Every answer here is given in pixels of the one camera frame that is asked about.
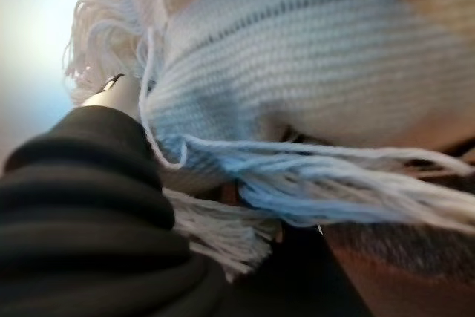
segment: knitted scarf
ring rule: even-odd
[[[405,173],[473,171],[440,152],[475,137],[475,0],[81,0],[74,15],[74,100],[142,81],[176,230],[230,278],[269,254],[277,220],[475,231],[473,195]],[[229,181],[243,206],[192,197]]]

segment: yarn tassel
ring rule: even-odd
[[[474,172],[444,154],[416,148],[230,143],[190,136],[184,140],[193,149],[213,155],[240,180],[240,196],[247,203],[294,226],[398,221],[475,232],[475,196],[368,165],[371,160],[419,159],[455,174]]]
[[[191,241],[192,250],[218,261],[228,280],[251,272],[270,254],[269,241],[280,230],[272,214],[198,200],[170,189],[163,194],[174,208],[174,230]]]

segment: dark fabric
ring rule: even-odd
[[[19,148],[0,197],[1,317],[204,317],[226,291],[170,232],[143,130],[114,109],[76,109]]]
[[[284,228],[258,273],[240,279],[219,317],[371,317],[317,229]]]

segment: white wall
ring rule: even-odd
[[[76,0],[0,0],[0,163],[70,109],[62,54]]]

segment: black sleeve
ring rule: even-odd
[[[173,233],[143,130],[71,112],[0,181],[0,317],[213,316],[226,282]]]

